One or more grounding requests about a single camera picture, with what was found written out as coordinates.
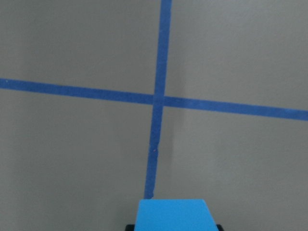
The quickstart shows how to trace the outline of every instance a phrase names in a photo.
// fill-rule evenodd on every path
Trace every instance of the vertical blue line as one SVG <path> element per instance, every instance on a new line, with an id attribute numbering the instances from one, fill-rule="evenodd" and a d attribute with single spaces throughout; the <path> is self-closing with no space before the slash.
<path id="1" fill-rule="evenodd" d="M 162 126 L 166 75 L 167 75 L 171 5 L 172 5 L 172 0 L 161 1 L 155 90 L 153 98 L 148 165 L 147 165 L 145 188 L 144 188 L 145 199 L 151 199 L 153 197 L 155 188 L 158 145 L 160 140 L 160 130 Z"/>

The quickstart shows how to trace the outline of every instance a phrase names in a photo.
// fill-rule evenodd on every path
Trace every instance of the gray floor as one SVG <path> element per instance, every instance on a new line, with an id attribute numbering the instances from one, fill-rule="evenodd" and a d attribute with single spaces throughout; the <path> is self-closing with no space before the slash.
<path id="1" fill-rule="evenodd" d="M 174 0 L 166 95 L 308 109 L 308 1 Z M 153 93 L 159 1 L 0 0 L 0 77 Z M 0 90 L 0 230 L 122 231 L 151 106 Z M 165 108 L 155 198 L 306 230 L 308 123 Z"/>

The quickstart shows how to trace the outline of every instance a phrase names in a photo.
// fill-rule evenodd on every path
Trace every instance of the light blue block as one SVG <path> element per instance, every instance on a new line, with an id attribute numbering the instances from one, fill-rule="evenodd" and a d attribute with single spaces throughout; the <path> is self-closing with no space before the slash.
<path id="1" fill-rule="evenodd" d="M 141 200 L 135 231 L 218 231 L 202 199 Z"/>

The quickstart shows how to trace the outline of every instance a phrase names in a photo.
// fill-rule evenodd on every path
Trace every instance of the blue line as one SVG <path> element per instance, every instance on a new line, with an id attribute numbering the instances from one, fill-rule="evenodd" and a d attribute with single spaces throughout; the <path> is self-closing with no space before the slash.
<path id="1" fill-rule="evenodd" d="M 227 103 L 209 100 L 184 99 L 169 96 L 165 97 L 164 105 L 168 107 L 179 107 L 214 112 L 236 113 L 252 116 L 257 115 L 308 121 L 308 111 L 289 108 L 267 107 L 241 103 Z"/>
<path id="2" fill-rule="evenodd" d="M 93 88 L 81 88 L 62 86 L 47 83 L 12 80 L 0 78 L 0 89 L 22 90 L 52 95 L 64 95 L 81 98 L 111 100 L 127 103 L 153 104 L 153 95 L 123 92 L 116 90 L 101 90 Z"/>
<path id="3" fill-rule="evenodd" d="M 161 1 L 152 124 L 148 164 L 144 187 L 145 199 L 151 199 L 153 197 L 155 188 L 158 145 L 160 141 L 160 130 L 162 126 L 162 116 L 165 98 L 171 5 L 172 0 Z"/>

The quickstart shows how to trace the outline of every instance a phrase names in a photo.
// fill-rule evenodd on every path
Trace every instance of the blue tape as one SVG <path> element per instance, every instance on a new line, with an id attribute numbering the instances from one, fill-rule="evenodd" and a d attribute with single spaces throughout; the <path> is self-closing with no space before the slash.
<path id="1" fill-rule="evenodd" d="M 209 100 L 194 100 L 177 97 L 165 97 L 164 105 L 213 112 L 236 113 L 252 116 L 266 116 L 284 119 L 296 119 L 308 121 L 308 111 L 279 107 L 267 107 L 241 103 L 227 103 Z"/>
<path id="2" fill-rule="evenodd" d="M 171 5 L 172 0 L 161 1 L 150 146 L 144 188 L 145 199 L 151 199 L 153 197 L 155 188 L 158 145 L 160 141 L 160 130 L 162 126 L 162 116 L 165 98 Z"/>
<path id="3" fill-rule="evenodd" d="M 0 88 L 99 100 L 120 101 L 127 103 L 153 104 L 153 95 L 149 94 L 61 86 L 55 84 L 36 83 L 3 78 L 0 78 Z"/>

